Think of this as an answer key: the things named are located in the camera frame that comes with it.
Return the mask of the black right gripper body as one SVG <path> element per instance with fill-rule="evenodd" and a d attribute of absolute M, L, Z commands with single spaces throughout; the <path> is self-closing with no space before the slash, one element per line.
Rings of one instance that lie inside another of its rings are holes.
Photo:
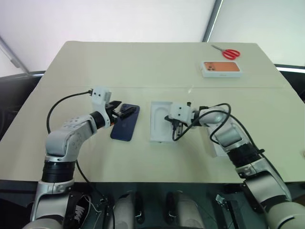
<path fill-rule="evenodd" d="M 177 119 L 171 119 L 168 115 L 164 118 L 166 121 L 170 122 L 174 127 L 178 127 L 179 125 L 184 125 L 186 126 L 185 123 L 183 123 L 180 120 Z"/>

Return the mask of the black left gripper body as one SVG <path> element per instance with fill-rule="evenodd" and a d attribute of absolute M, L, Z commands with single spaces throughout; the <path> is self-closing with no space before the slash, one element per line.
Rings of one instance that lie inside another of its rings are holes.
<path fill-rule="evenodd" d="M 121 101 L 111 101 L 106 104 L 105 110 L 109 117 L 110 124 L 114 125 L 117 123 L 118 118 L 121 117 L 121 113 L 116 111 L 116 108 L 121 104 Z"/>

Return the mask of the dark blue smartphone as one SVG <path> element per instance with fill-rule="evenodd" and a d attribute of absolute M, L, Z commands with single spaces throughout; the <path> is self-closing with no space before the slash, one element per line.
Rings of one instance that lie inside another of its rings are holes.
<path fill-rule="evenodd" d="M 117 123 L 112 128 L 110 137 L 120 141 L 131 141 L 139 112 L 140 109 L 124 120 L 118 119 Z"/>

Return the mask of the white phone box base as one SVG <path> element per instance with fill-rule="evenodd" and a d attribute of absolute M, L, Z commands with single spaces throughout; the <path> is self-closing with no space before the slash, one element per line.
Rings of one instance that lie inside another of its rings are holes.
<path fill-rule="evenodd" d="M 176 143 L 173 141 L 173 125 L 165 120 L 175 102 L 151 102 L 150 141 L 157 143 Z"/>

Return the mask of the white box with orange print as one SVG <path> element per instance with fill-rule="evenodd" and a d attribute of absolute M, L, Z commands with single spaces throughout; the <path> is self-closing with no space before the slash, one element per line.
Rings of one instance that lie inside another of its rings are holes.
<path fill-rule="evenodd" d="M 240 78 L 243 75 L 235 61 L 202 61 L 200 69 L 205 78 Z"/>

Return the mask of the white rounded leg cover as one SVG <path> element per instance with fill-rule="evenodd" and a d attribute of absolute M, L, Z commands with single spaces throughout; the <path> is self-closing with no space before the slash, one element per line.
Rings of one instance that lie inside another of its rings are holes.
<path fill-rule="evenodd" d="M 180 228 L 206 229 L 197 203 L 179 190 L 166 194 L 164 220 Z"/>
<path fill-rule="evenodd" d="M 136 224 L 145 221 L 144 203 L 139 191 L 129 191 L 121 195 L 114 208 L 112 229 L 136 229 Z"/>

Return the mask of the dark sofa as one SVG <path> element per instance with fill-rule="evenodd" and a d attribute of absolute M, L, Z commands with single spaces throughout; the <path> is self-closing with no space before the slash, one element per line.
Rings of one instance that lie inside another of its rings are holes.
<path fill-rule="evenodd" d="M 45 71 L 0 77 L 0 140 Z"/>

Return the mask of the black sneaker with white laces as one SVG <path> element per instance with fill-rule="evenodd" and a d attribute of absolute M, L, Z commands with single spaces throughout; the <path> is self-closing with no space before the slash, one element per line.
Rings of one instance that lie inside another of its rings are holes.
<path fill-rule="evenodd" d="M 81 192 L 71 192 L 65 213 L 63 229 L 81 229 L 91 208 L 91 196 Z"/>

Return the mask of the dark furniture with white strip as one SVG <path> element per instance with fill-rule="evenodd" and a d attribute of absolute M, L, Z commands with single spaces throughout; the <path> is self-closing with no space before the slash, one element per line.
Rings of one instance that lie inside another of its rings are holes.
<path fill-rule="evenodd" d="M 305 103 L 305 66 L 275 64 L 275 67 Z"/>

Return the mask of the red handled scissors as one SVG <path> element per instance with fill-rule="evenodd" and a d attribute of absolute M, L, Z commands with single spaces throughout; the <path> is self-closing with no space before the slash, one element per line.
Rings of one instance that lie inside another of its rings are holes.
<path fill-rule="evenodd" d="M 212 47 L 219 50 L 222 53 L 223 57 L 228 60 L 235 60 L 241 55 L 240 52 L 237 50 L 223 49 L 215 45 L 212 45 Z"/>

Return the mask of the grey metal window frame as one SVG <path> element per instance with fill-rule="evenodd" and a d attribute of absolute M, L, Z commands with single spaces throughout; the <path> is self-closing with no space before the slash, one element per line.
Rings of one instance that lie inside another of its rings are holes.
<path fill-rule="evenodd" d="M 209 42 L 224 0 L 214 0 L 213 8 L 203 33 L 202 42 Z"/>

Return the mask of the grey metal rail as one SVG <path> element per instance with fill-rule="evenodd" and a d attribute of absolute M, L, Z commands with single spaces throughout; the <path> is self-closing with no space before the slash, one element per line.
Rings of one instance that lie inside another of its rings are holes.
<path fill-rule="evenodd" d="M 10 60 L 10 62 L 16 67 L 22 70 L 26 75 L 30 75 L 30 71 L 24 65 L 24 63 L 18 58 L 14 51 L 9 47 L 9 45 L 0 36 L 0 50 L 3 54 Z"/>

